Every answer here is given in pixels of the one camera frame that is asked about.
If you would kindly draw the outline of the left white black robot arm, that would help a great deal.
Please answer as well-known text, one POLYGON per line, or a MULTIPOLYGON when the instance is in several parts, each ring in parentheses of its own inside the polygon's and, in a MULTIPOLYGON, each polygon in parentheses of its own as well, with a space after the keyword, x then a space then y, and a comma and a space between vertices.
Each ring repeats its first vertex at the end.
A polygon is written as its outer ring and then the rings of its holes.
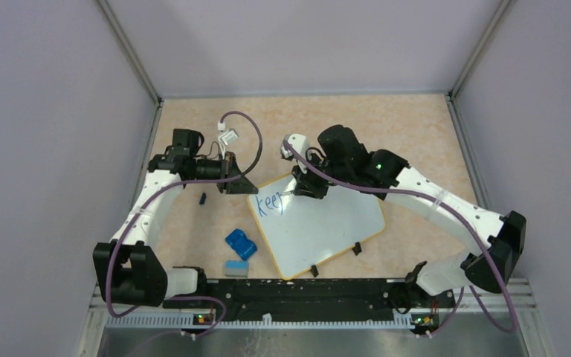
POLYGON ((174 129, 172 143, 148 163, 141 193, 119 230, 99 242, 92 258, 100 293, 107 306, 121 303, 160 306, 181 296, 191 307, 208 299, 199 268, 166 269, 155 253, 170 209, 189 184, 214 184, 223 194, 255 194, 258 187, 240 170, 233 152, 218 158, 199 157, 204 136, 174 129))

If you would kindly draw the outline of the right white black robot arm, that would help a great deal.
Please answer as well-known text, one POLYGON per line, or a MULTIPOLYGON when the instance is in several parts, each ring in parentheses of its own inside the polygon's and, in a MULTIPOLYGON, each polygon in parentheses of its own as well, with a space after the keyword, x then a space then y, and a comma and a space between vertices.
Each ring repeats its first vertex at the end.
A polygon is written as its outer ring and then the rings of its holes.
POLYGON ((420 215, 463 244, 462 252, 421 262, 406 276, 406 295, 413 305, 427 306, 436 295, 466 286, 503 293, 523 253, 525 216, 514 210, 490 211, 450 193, 401 156, 367 150, 347 126, 331 126, 317 141, 315 149, 303 135, 282 140, 281 156, 296 163, 296 196, 323 199, 331 186, 374 195, 420 215))

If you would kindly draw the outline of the yellow framed whiteboard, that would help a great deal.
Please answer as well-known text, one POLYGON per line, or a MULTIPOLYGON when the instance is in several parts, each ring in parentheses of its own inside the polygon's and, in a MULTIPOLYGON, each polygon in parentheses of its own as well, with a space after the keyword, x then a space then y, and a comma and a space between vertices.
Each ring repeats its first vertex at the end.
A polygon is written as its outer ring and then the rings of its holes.
POLYGON ((291 280, 310 266, 383 233, 382 202, 370 194, 331 186, 323 199, 285 196, 294 187, 287 174, 249 195, 247 202, 279 276, 291 280))

